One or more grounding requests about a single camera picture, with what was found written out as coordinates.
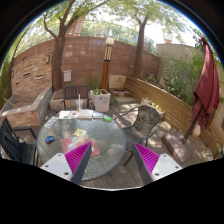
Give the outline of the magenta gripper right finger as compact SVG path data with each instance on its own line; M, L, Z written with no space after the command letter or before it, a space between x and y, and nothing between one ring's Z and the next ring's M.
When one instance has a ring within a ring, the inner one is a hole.
M168 154L157 154L138 143L133 146L133 154L145 185L182 169Z

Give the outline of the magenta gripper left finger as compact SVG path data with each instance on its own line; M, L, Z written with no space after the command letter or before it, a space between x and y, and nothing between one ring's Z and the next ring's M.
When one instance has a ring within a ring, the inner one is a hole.
M79 185L92 153L91 147L87 143L66 154L57 153L41 169Z

